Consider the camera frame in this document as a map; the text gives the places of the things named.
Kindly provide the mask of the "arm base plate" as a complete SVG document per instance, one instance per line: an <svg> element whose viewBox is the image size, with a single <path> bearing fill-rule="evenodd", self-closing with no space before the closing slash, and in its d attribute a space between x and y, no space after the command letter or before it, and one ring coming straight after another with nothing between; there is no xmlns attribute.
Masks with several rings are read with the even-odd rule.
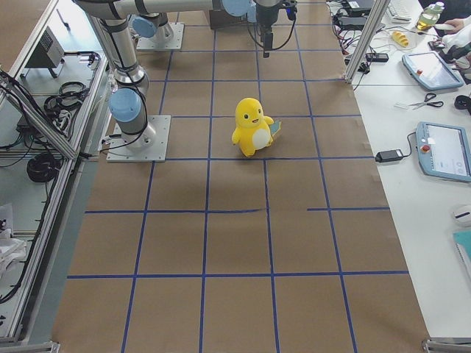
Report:
<svg viewBox="0 0 471 353"><path fill-rule="evenodd" d="M106 159L109 163L164 162L169 140L171 116L149 115L148 126L142 135L122 134L115 123L114 134L121 137L112 139Z"/></svg>
<svg viewBox="0 0 471 353"><path fill-rule="evenodd" d="M156 26L152 22L133 21L133 29L139 36L138 51L180 50L183 42L184 23L166 23Z"/></svg>

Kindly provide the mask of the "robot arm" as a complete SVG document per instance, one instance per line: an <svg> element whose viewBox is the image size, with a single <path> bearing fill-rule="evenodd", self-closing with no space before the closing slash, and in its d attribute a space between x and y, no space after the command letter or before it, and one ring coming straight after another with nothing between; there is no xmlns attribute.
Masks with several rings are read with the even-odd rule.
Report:
<svg viewBox="0 0 471 353"><path fill-rule="evenodd" d="M156 42L166 42L174 37L167 13L150 13L148 15L135 16L132 20L132 28L141 37Z"/></svg>
<svg viewBox="0 0 471 353"><path fill-rule="evenodd" d="M237 1L76 1L88 16L99 37L113 75L122 87L148 87L148 76L139 65L128 25L130 15L150 16L160 13L197 10L230 11Z"/></svg>

